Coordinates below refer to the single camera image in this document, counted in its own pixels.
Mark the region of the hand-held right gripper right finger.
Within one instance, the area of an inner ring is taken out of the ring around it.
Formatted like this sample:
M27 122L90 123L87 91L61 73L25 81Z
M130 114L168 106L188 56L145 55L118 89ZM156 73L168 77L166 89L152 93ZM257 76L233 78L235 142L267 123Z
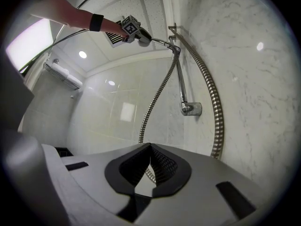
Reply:
M267 199L264 191L220 160L179 148L166 146L185 159L192 173L188 183L175 195L154 199L150 204L152 226L225 226L237 221L217 189L217 184L231 182L256 208Z

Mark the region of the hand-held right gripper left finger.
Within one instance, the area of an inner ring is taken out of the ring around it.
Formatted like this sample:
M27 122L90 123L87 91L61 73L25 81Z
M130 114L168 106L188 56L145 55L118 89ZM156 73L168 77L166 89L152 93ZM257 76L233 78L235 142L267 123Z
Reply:
M151 202L150 196L135 192L150 163L148 144L62 161L80 188L114 216L134 222Z

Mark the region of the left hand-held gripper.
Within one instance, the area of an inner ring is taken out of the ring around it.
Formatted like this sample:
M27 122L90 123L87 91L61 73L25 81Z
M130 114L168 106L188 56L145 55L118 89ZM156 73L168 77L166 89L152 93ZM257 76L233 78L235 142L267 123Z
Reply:
M140 22L135 17L129 15L122 21L118 21L127 37L122 37L122 42L132 43L135 39L141 47L147 47L152 41L152 36L143 28L140 28Z

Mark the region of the person's left forearm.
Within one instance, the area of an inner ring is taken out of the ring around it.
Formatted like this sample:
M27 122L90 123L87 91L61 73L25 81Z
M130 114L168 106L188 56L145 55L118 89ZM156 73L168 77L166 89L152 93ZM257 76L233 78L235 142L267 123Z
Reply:
M41 0L32 5L29 12L33 16L46 18L69 27L127 37L119 24L105 19L103 15L76 9L67 0Z

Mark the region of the ceiling vent grille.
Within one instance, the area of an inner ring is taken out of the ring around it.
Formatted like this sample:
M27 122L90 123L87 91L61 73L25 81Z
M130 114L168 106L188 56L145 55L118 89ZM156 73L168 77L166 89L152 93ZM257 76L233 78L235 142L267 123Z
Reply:
M109 44L115 48L117 46L120 46L122 44L124 44L125 42L123 41L123 37L121 37L120 35L118 34L113 34L113 33L108 33L106 32L105 33L105 36L109 42Z

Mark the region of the curved chrome curtain rod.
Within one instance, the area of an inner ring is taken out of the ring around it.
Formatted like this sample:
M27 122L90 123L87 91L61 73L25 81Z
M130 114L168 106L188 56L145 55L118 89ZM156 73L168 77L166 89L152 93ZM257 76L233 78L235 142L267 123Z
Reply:
M84 6L84 5L85 5L86 3L88 3L89 1L90 1L90 0L84 0L84 1L82 1L82 2L76 7L76 9L80 9L82 6ZM52 44L52 45L50 46L50 48L49 48L48 55L51 55L52 48L53 48L57 43L59 43L59 42L65 40L65 39L68 39L68 36L67 36L67 37L64 38L64 39L58 40L58 38L59 38L59 36L61 35L61 33L62 33L62 31L64 30L64 28L65 28L65 25L63 25L63 26L61 27L61 29L59 30L58 34L56 35L53 44Z

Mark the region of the folded white towels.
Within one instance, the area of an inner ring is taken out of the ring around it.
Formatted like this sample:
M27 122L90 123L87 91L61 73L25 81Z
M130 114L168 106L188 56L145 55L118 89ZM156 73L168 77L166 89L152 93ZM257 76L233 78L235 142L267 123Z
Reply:
M59 64L52 63L50 68L60 77L62 77L64 80L67 80L68 82L71 82L72 84L78 87L82 87L83 83L80 80L78 80L76 77L70 75L69 71L61 67Z

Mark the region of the chrome shower slide rail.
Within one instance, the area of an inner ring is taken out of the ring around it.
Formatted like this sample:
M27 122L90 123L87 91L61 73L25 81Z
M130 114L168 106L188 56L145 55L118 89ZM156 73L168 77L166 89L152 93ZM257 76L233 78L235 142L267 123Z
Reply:
M176 71L180 90L180 110L184 116L200 116L202 114L202 104L200 102L188 102L186 87L180 61L177 60Z

